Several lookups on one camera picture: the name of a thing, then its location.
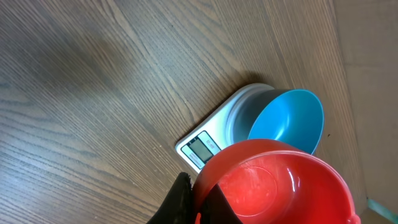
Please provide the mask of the red measuring scoop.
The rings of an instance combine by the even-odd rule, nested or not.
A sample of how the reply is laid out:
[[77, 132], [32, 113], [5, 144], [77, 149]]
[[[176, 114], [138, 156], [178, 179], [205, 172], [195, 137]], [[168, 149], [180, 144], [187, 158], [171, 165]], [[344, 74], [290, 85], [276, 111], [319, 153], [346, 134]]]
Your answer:
[[280, 141], [246, 140], [213, 156], [193, 185], [195, 213], [214, 187], [242, 223], [361, 223], [339, 173]]

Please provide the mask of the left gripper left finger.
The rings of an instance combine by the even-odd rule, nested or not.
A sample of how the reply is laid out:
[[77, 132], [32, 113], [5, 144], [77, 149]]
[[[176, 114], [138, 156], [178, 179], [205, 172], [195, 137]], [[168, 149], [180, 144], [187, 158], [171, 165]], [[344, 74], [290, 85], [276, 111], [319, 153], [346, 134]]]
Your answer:
[[147, 224], [193, 223], [193, 191], [191, 178], [181, 172], [175, 179], [158, 211]]

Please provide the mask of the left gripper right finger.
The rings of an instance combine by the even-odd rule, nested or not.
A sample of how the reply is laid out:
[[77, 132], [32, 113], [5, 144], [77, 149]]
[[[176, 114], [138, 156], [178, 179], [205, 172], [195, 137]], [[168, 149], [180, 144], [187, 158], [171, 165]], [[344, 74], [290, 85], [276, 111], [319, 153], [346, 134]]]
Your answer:
[[219, 185], [209, 192], [200, 210], [200, 224], [242, 224]]

